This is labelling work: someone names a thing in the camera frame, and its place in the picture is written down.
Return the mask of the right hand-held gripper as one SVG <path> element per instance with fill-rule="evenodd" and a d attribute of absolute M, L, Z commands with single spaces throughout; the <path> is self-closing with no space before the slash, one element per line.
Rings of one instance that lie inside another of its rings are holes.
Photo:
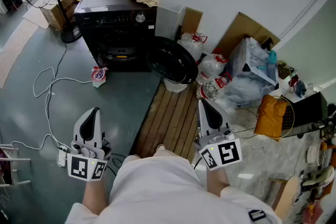
<path fill-rule="evenodd" d="M 209 99 L 198 101 L 200 135 L 195 147 L 207 168 L 212 171 L 242 161 L 240 140 L 229 128 L 228 114 Z"/>

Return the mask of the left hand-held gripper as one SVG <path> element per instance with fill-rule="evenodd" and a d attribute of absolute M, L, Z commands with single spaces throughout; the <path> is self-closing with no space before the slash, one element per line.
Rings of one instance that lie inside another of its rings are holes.
<path fill-rule="evenodd" d="M 67 154 L 68 175 L 86 182 L 97 182 L 107 167 L 112 149 L 102 146 L 101 110 L 92 108 L 85 112 L 73 128 L 74 141 Z"/>

